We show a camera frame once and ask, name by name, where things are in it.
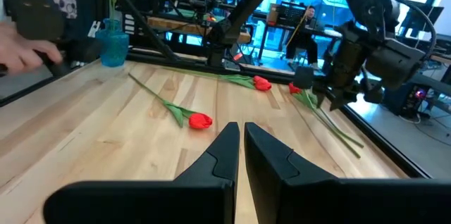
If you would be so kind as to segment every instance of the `wooden table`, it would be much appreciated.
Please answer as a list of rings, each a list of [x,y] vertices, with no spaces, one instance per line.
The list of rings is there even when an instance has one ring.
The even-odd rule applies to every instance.
[[[182,34],[192,34],[192,35],[200,35],[203,36],[204,35],[204,31],[205,31],[205,27],[202,27],[201,25],[197,25],[197,24],[189,24],[186,25],[187,23],[178,21],[178,20],[169,20],[169,19],[164,19],[164,18],[157,18],[157,17],[148,17],[147,19],[147,24],[149,24],[150,26],[152,26],[152,28],[158,29],[158,30],[174,30],[174,32],[179,32]],[[206,30],[206,33],[210,33],[211,31],[211,27],[209,27]],[[238,44],[246,44],[248,42],[250,42],[251,40],[251,35],[246,32],[240,33],[240,37],[238,37],[237,43]]]
[[[445,63],[445,64],[451,64],[451,57],[447,58],[444,56],[432,54],[431,59],[433,61],[438,61],[438,62]]]
[[[214,124],[208,130],[179,128],[128,72],[163,98],[209,114]],[[143,63],[105,68],[95,62],[0,108],[0,223],[43,223],[44,200],[71,182],[172,180],[230,121],[239,123],[242,135],[244,123],[255,122],[338,177],[406,177],[343,114],[328,113],[364,143],[361,159],[285,85],[259,92]],[[236,223],[257,223],[244,151],[238,177]]]

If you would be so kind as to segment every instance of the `vase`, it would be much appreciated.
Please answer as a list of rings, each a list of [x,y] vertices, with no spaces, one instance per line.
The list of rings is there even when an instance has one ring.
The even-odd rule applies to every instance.
[[[119,20],[104,20],[105,29],[96,32],[96,38],[101,40],[104,47],[100,53],[102,65],[118,67],[125,63],[128,54],[130,38],[122,31]]]

